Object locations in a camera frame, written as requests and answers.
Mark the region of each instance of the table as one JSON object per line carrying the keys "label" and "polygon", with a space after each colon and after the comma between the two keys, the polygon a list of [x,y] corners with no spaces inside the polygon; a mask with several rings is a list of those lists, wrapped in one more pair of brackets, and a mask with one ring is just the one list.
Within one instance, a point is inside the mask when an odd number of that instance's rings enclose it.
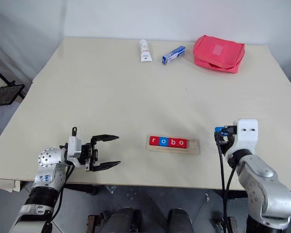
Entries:
{"label": "table", "polygon": [[[76,169],[70,183],[220,189],[214,127],[256,118],[256,154],[291,189],[291,83],[268,48],[246,45],[239,72],[230,74],[196,66],[192,42],[148,44],[153,62],[141,63],[138,40],[66,37],[0,137],[0,178],[32,181],[38,154],[63,145],[76,126],[83,143],[119,136],[98,143],[98,161],[122,163]],[[185,56],[162,65],[162,55],[180,45]],[[148,151],[149,134],[196,138],[200,153]],[[243,189],[237,176],[231,189]]]}

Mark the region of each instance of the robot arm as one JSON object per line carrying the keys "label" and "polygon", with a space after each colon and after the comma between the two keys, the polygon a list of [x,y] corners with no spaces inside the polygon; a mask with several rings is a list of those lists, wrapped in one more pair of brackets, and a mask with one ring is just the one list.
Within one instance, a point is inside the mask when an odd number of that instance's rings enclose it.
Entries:
{"label": "robot arm", "polygon": [[222,153],[228,164],[236,167],[239,182],[248,194],[246,232],[282,232],[291,218],[291,191],[278,180],[270,166],[254,155],[257,120],[240,119],[234,126],[216,128],[216,133],[221,134]]}
{"label": "robot arm", "polygon": [[90,143],[82,145],[76,135],[77,128],[74,127],[65,146],[60,146],[59,149],[47,148],[39,154],[38,172],[31,192],[25,204],[20,208],[10,233],[50,233],[52,231],[54,207],[68,178],[66,177],[67,167],[83,166],[86,171],[100,171],[120,163],[116,161],[95,166],[98,159],[98,152],[95,149],[97,141],[115,140],[117,136],[106,134],[93,136]]}

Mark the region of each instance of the red pouch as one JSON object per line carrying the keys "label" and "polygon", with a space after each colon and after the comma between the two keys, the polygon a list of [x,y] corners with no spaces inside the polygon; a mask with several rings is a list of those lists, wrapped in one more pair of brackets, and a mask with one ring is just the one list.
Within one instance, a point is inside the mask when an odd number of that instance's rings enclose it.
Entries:
{"label": "red pouch", "polygon": [[204,35],[195,42],[193,54],[198,66],[237,73],[244,56],[244,44]]}

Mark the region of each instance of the concrete floor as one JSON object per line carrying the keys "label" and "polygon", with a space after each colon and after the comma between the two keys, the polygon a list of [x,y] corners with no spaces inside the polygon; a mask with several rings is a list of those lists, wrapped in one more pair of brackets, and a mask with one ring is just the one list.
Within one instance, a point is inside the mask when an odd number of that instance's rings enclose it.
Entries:
{"label": "concrete floor", "polygon": [[[27,184],[19,193],[0,190],[0,233],[9,231],[31,185]],[[88,215],[105,210],[112,213],[128,206],[142,210],[143,232],[165,232],[168,212],[177,207],[187,211],[196,233],[220,232],[210,223],[210,219],[221,215],[223,209],[222,199],[213,190],[118,186],[111,194],[101,186],[95,196],[65,189],[61,210],[53,222],[53,233],[85,233]],[[228,215],[237,217],[239,233],[243,233],[248,215],[247,198],[230,200]],[[101,228],[98,227],[95,232],[100,232]],[[291,233],[291,223],[287,233]]]}

